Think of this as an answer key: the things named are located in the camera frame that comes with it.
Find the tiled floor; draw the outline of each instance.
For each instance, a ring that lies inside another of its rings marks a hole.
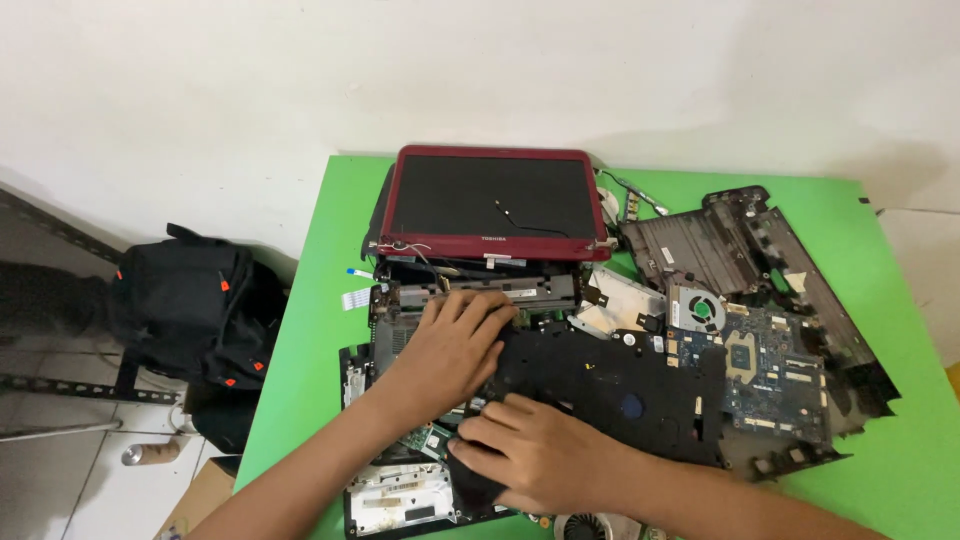
[[[89,344],[20,343],[0,350],[0,373],[112,383],[116,369],[89,353]],[[137,386],[176,387],[147,376]],[[0,538],[3,540],[150,540],[210,457],[221,455],[201,437],[178,437],[171,463],[126,467],[131,444],[170,440],[165,406],[116,405],[76,398],[0,395],[0,430],[121,419],[119,430],[0,442]],[[180,414],[173,417],[181,425]]]

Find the red laptop lid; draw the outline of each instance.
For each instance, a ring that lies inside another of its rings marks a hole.
[[[397,156],[377,251],[607,260],[607,237],[585,152],[413,145]]]

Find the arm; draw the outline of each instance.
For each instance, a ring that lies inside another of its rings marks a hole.
[[[514,315],[502,293],[458,291],[428,304],[410,343],[370,390],[217,508],[190,540],[305,538],[377,454],[468,400],[492,375],[503,349],[493,341]]]
[[[885,538],[723,472],[644,454],[516,394],[466,420],[460,435],[463,440],[448,445],[450,451],[473,471],[508,486],[498,503],[527,512],[610,512],[687,540]]]

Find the disassembled laptop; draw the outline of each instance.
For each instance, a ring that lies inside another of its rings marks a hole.
[[[520,312],[501,369],[477,397],[406,435],[354,479],[344,496],[347,537],[390,540],[515,515],[500,506],[465,511],[444,465],[446,442],[487,400],[517,391],[509,375],[552,384],[559,403],[576,402],[582,390],[564,385],[564,370],[574,380],[584,363],[622,376],[590,388],[622,417],[592,421],[576,405],[571,413],[644,452],[748,481],[848,457],[832,437],[893,414],[887,402],[900,395],[768,199],[759,186],[731,189],[710,193],[701,209],[641,221],[636,196],[623,218],[604,206],[635,281],[601,262],[379,258],[371,345],[340,355],[344,407],[389,369],[431,298],[503,291]],[[664,420],[679,426],[676,440],[664,442]],[[619,516],[529,517],[558,538],[572,527],[609,540],[651,534]]]

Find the cardboard box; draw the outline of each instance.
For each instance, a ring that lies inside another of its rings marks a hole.
[[[170,512],[170,517],[154,537],[155,540],[181,540],[217,506],[230,498],[236,478],[218,464],[218,459],[209,459],[204,464],[174,511]]]

